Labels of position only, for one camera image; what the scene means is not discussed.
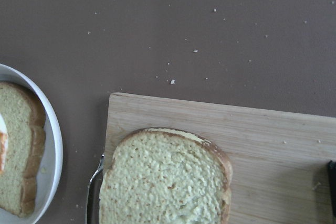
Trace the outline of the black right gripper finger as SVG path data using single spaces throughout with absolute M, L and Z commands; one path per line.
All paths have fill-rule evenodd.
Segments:
M 330 198 L 332 207 L 332 221 L 335 223 L 336 218 L 336 170 L 335 161 L 329 161 L 327 163 L 328 180 L 330 187 Z

